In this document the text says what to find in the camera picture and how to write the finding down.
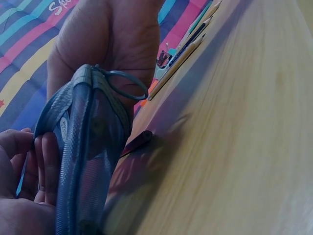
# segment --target pencil tip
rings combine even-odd
[[[220,7],[221,3],[222,3],[222,1],[219,1],[215,6]]]

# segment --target pink stripe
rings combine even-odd
[[[165,43],[168,42],[169,48],[176,48],[187,32],[189,26],[192,24],[192,22],[196,19],[198,14],[201,11],[201,8],[205,5],[207,2],[206,0],[197,0],[193,3],[193,1],[190,1],[188,6],[186,7],[185,11],[180,16],[178,22],[172,30],[167,34],[163,42],[161,43],[159,47],[158,54],[161,53],[162,50],[166,51],[166,45]]]
[[[77,4],[78,0],[72,0],[68,3],[67,9],[63,8],[60,15],[55,16],[52,13],[46,22],[41,23],[40,25],[33,28],[27,34],[25,34],[20,40],[18,40],[7,52],[0,58],[0,73],[8,67],[13,60],[36,38],[44,34],[49,29],[53,28],[66,14],[68,10],[73,8]]]

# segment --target pencil case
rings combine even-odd
[[[120,91],[112,85],[112,76],[133,81],[144,95]],[[110,180],[132,130],[130,115],[112,90],[134,100],[148,96],[135,77],[83,65],[48,101],[37,122],[34,137],[54,132],[62,156],[57,235],[93,235],[101,230]]]

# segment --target wooden surface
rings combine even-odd
[[[313,234],[313,1],[223,0],[134,121],[108,235]]]

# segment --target colorful striped cloth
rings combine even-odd
[[[45,104],[46,60],[78,0],[0,0],[0,131],[34,127]],[[176,48],[209,0],[166,0],[159,51]],[[144,102],[135,107],[135,113]]]

